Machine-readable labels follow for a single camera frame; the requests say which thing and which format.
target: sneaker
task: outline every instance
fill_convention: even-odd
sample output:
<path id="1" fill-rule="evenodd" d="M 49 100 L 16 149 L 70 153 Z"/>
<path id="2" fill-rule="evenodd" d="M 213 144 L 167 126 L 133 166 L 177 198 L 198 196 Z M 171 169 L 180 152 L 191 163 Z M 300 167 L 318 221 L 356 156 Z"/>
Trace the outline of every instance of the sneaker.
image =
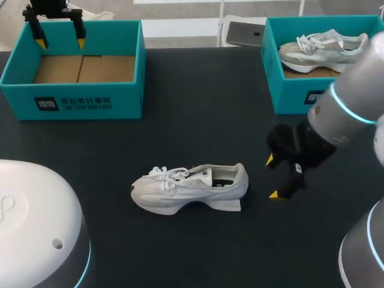
<path id="1" fill-rule="evenodd" d="M 342 73 L 369 45 L 365 33 L 347 37 L 334 29 L 322 34 L 303 35 L 296 40 L 282 45 L 278 54 L 284 65 L 300 73 L 309 73 L 317 67 L 328 67 Z"/>
<path id="2" fill-rule="evenodd" d="M 131 197 L 141 208 L 173 215 L 185 204 L 200 201 L 223 211 L 240 211 L 248 188 L 244 166 L 201 165 L 191 170 L 154 167 L 132 184 Z"/>

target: glowing blue ring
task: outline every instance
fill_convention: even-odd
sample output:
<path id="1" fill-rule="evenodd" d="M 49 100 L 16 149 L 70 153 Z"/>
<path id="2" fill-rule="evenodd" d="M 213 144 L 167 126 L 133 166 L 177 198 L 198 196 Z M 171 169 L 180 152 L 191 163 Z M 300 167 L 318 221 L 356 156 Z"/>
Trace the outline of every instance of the glowing blue ring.
<path id="1" fill-rule="evenodd" d="M 373 208 L 371 209 L 371 211 L 370 211 L 370 213 L 369 213 L 369 215 L 368 215 L 368 220 L 367 220 L 367 235 L 368 235 L 368 242 L 369 242 L 369 244 L 370 244 L 370 247 L 371 247 L 373 256 L 375 257 L 375 259 L 376 259 L 376 261 L 377 261 L 377 264 L 379 264 L 380 268 L 384 271 L 384 264 L 383 264 L 383 262 L 381 261 L 379 255 L 378 255 L 378 253 L 376 252 L 376 249 L 374 248 L 374 245 L 373 245 L 372 236 L 371 236 L 371 228 L 370 228 L 372 212 L 373 212 L 373 209 L 376 207 L 377 204 L 378 204 L 378 202 L 373 206 Z"/>
<path id="2" fill-rule="evenodd" d="M 90 262 L 90 261 L 91 261 L 91 242 L 89 242 L 89 255 L 88 255 L 88 261 L 87 261 L 87 263 L 86 263 L 86 265 L 85 265 L 85 269 L 84 269 L 83 275 L 80 277 L 79 282 L 77 282 L 77 284 L 75 285 L 74 288 L 78 288 L 78 287 L 80 286 L 81 282 L 83 281 L 83 278 L 84 278 L 84 276 L 85 276 L 85 274 L 86 274 L 86 271 L 88 270 L 88 266 L 89 266 L 89 262 Z"/>
<path id="3" fill-rule="evenodd" d="M 331 90 L 331 94 L 335 98 L 337 104 L 339 104 L 340 107 L 343 108 L 345 112 L 347 112 L 350 116 L 354 117 L 355 119 L 357 119 L 363 123 L 367 123 L 367 124 L 375 124 L 376 123 L 376 121 L 364 119 L 364 118 L 360 117 L 359 115 L 353 113 L 351 110 L 349 110 L 348 107 L 345 106 L 345 104 L 337 96 L 334 86 L 335 86 L 335 83 L 332 82 L 330 87 L 329 87 L 329 90 Z"/>

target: shoe insole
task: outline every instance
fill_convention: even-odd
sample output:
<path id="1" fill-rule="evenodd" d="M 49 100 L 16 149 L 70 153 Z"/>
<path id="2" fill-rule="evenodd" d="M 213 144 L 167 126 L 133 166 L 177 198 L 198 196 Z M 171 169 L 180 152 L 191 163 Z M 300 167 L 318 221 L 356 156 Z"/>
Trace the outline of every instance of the shoe insole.
<path id="1" fill-rule="evenodd" d="M 226 180 L 226 179 L 213 179 L 212 180 L 212 187 L 224 187 L 224 186 L 230 186 L 233 184 L 232 180 Z"/>

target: table surface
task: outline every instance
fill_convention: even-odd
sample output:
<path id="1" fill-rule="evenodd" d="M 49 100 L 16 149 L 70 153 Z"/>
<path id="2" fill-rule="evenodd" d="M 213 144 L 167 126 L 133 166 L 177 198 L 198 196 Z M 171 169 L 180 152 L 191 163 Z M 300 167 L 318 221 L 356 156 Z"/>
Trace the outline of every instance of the table surface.
<path id="1" fill-rule="evenodd" d="M 9 53 L 0 53 L 0 71 Z M 382 197 L 374 128 L 307 175 L 289 201 L 268 196 L 288 167 L 265 168 L 275 116 L 259 49 L 148 50 L 139 121 L 19 122 L 0 95 L 0 158 L 44 165 L 79 197 L 97 287 L 344 287 L 344 235 Z M 242 212 L 192 203 L 165 217 L 136 206 L 153 166 L 245 166 Z"/>

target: logo on box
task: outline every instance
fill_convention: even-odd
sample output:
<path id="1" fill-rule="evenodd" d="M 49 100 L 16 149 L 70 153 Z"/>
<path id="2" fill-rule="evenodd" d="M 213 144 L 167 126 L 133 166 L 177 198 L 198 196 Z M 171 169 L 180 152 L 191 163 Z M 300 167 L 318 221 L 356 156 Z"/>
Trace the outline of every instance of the logo on box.
<path id="1" fill-rule="evenodd" d="M 59 107 L 53 97 L 35 97 L 35 102 L 40 111 L 59 110 Z"/>
<path id="2" fill-rule="evenodd" d="M 323 93 L 324 93 L 324 90 L 308 91 L 304 104 L 308 104 L 308 105 L 314 104 L 323 95 Z"/>

